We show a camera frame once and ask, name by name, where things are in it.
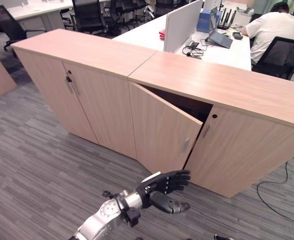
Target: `cabinet top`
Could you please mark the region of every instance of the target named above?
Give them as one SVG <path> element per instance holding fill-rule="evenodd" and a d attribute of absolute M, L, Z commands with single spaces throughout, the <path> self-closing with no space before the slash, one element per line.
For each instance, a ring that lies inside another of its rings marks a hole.
<path fill-rule="evenodd" d="M 129 80 L 294 127 L 294 82 L 157 52 Z"/>
<path fill-rule="evenodd" d="M 156 52 L 149 48 L 64 29 L 46 32 L 11 46 L 125 77 Z"/>

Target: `man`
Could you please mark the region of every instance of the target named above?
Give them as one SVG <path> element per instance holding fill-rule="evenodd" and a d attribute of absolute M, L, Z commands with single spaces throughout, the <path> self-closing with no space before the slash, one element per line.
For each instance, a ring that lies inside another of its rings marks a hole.
<path fill-rule="evenodd" d="M 255 37 L 250 49 L 252 63 L 256 64 L 275 37 L 294 39 L 294 16 L 286 2 L 276 3 L 273 12 L 266 13 L 241 29 L 243 35 Z"/>

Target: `metal handle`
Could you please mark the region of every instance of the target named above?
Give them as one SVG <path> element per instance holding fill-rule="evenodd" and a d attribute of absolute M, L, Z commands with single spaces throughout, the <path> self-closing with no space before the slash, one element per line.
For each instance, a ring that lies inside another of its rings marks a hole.
<path fill-rule="evenodd" d="M 72 89 L 72 87 L 69 85 L 69 83 L 71 83 L 71 81 L 70 81 L 70 78 L 69 78 L 68 76 L 65 78 L 65 82 L 66 82 L 66 85 L 67 85 L 67 87 L 68 87 L 68 89 L 69 89 L 69 92 L 70 92 L 71 94 L 73 94 L 73 89 Z"/>
<path fill-rule="evenodd" d="M 73 86 L 73 89 L 75 90 L 75 93 L 77 94 L 77 96 L 79 96 L 80 95 L 80 92 L 78 90 L 78 87 L 77 87 L 76 82 L 75 81 L 72 81 L 71 84 Z"/>
<path fill-rule="evenodd" d="M 209 129 L 210 129 L 211 127 L 212 127 L 212 125 L 211 125 L 211 124 L 209 124 L 209 127 L 206 129 L 206 131 L 205 131 L 204 135 L 202 136 L 202 138 L 203 138 L 203 139 L 206 137 L 206 135 L 208 134 L 208 132 L 209 132 Z"/>
<path fill-rule="evenodd" d="M 186 151 L 188 147 L 188 143 L 189 143 L 189 138 L 187 138 L 185 142 L 183 143 L 182 150 L 181 150 L 183 153 Z"/>

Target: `white shirt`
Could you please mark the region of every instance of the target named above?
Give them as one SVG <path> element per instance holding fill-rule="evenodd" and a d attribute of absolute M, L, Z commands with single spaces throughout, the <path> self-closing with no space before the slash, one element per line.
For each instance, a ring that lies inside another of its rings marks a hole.
<path fill-rule="evenodd" d="M 250 57 L 256 63 L 262 57 L 274 37 L 294 40 L 294 16 L 289 13 L 269 12 L 246 25 L 249 38 L 255 38 Z"/>

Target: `robotic arm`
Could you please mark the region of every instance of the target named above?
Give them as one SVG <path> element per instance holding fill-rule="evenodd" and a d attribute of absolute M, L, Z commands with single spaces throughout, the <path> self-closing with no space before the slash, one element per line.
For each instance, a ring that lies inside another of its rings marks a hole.
<path fill-rule="evenodd" d="M 90 216 L 69 240 L 104 240 L 121 223 L 127 222 L 130 227 L 138 224 L 140 209 L 155 206 L 159 210 L 178 214 L 190 208 L 186 202 L 179 202 L 167 194 L 184 190 L 190 179 L 189 170 L 157 172 L 144 179 L 136 190 L 128 193 L 111 194 L 103 192 L 105 201 L 99 210 Z"/>

